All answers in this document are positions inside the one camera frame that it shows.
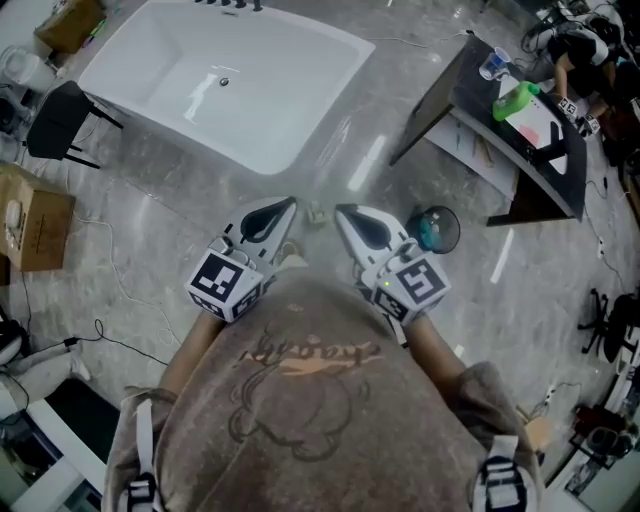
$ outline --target desk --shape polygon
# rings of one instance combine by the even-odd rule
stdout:
[[[490,217],[488,226],[576,218],[582,221],[587,176],[587,149],[583,138],[546,94],[544,105],[561,128],[568,156],[560,174],[549,162],[534,163],[535,147],[507,121],[493,119],[492,104],[500,96],[500,82],[484,80],[478,68],[492,48],[475,36],[467,43],[413,109],[390,165],[413,147],[447,114],[451,114],[495,146],[522,171],[509,213]],[[509,66],[518,81],[523,74]]]

